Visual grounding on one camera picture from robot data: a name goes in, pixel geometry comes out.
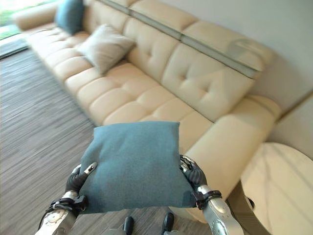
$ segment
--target sofa armrest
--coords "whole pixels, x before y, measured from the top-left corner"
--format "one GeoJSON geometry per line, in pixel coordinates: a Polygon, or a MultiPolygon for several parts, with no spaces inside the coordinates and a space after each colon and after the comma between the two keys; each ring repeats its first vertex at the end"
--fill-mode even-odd
{"type": "Polygon", "coordinates": [[[13,21],[22,31],[52,23],[58,4],[58,2],[53,2],[17,12],[13,15],[13,21]]]}
{"type": "MultiPolygon", "coordinates": [[[[226,199],[240,180],[250,158],[280,116],[272,100],[250,95],[231,113],[221,117],[186,153],[203,169],[208,185],[226,199]]],[[[198,209],[187,209],[205,222],[198,209]]]]}

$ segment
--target marble table top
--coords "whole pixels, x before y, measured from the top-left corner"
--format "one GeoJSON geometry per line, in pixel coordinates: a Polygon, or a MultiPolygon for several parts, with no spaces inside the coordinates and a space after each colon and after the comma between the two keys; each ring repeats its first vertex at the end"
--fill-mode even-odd
{"type": "Polygon", "coordinates": [[[254,214],[273,235],[313,235],[313,161],[279,143],[260,146],[242,178],[254,214]]]}

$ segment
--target white wall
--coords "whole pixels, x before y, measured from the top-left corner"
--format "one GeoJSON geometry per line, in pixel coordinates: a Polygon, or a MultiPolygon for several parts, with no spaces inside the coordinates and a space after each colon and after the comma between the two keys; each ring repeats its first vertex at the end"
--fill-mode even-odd
{"type": "MultiPolygon", "coordinates": [[[[312,90],[313,0],[160,1],[242,33],[276,52],[276,59],[251,93],[272,98],[286,112],[312,90]]],[[[306,128],[312,124],[313,117],[308,115],[313,113],[312,104],[296,112],[282,120],[270,140],[306,149],[313,159],[313,128],[306,128]]]]}
{"type": "Polygon", "coordinates": [[[294,147],[313,160],[313,94],[279,122],[269,141],[294,147]]]}

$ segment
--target sofa backrest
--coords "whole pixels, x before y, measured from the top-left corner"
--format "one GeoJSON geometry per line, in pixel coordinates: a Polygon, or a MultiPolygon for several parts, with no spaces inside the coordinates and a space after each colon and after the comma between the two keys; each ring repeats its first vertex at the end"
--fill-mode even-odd
{"type": "Polygon", "coordinates": [[[105,5],[97,0],[86,0],[83,28],[92,33],[102,24],[110,24],[115,30],[122,33],[129,15],[105,5]]]}
{"type": "Polygon", "coordinates": [[[127,59],[213,122],[247,94],[273,58],[258,42],[157,0],[90,1],[89,32],[112,24],[134,39],[127,59]]]}
{"type": "Polygon", "coordinates": [[[123,34],[136,41],[127,59],[161,82],[167,62],[179,41],[134,18],[126,22],[123,34]]]}

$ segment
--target throw pillow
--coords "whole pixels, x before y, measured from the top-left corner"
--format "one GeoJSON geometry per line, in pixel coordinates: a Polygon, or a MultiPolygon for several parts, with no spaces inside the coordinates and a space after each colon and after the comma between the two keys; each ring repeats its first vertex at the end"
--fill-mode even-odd
{"type": "Polygon", "coordinates": [[[120,61],[133,45],[134,40],[120,35],[108,24],[103,24],[78,50],[103,74],[120,61]]]}
{"type": "Polygon", "coordinates": [[[55,15],[55,23],[71,35],[83,30],[84,1],[63,0],[55,15]]]}
{"type": "Polygon", "coordinates": [[[97,127],[81,159],[81,171],[93,162],[98,166],[80,190],[89,202],[84,213],[195,204],[179,169],[179,122],[97,127]]]}

